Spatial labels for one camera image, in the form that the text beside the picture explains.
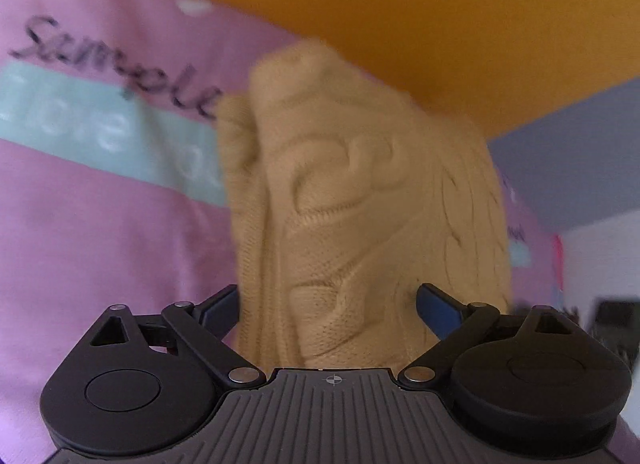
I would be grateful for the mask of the orange headboard panel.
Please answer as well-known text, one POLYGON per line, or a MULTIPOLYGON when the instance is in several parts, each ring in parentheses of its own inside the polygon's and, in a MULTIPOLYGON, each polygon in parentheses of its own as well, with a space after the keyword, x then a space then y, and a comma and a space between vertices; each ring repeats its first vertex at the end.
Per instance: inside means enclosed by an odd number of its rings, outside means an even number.
POLYGON ((213 0, 497 136, 639 73, 639 0, 213 0))

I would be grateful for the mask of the pink printed bed sheet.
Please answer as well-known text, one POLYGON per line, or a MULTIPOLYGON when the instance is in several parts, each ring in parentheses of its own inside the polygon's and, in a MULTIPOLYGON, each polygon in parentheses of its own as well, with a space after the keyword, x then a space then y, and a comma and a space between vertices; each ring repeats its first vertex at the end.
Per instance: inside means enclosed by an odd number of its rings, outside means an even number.
MULTIPOLYGON (((302 41, 207 0, 1 0, 4 462, 53 453, 44 385, 108 307, 239 290, 216 109, 302 41)), ((555 303, 510 273, 509 308, 555 303)))

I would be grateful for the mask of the beige cable-knit sweater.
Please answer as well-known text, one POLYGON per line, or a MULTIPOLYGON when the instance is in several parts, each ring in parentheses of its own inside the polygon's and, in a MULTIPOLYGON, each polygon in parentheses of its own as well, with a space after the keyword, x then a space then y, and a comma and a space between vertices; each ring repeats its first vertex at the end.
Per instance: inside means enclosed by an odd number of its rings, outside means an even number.
POLYGON ((416 312, 424 283, 509 308, 502 192, 471 123, 311 40, 262 57, 216 114, 236 348, 260 369, 407 366, 437 342, 416 312))

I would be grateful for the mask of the grey headboard panel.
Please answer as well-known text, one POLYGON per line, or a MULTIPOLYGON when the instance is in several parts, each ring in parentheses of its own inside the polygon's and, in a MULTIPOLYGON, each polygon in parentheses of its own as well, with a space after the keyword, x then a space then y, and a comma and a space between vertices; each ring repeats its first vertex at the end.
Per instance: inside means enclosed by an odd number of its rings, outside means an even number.
POLYGON ((639 80, 489 142, 498 169, 541 224, 563 232, 639 207, 639 80))

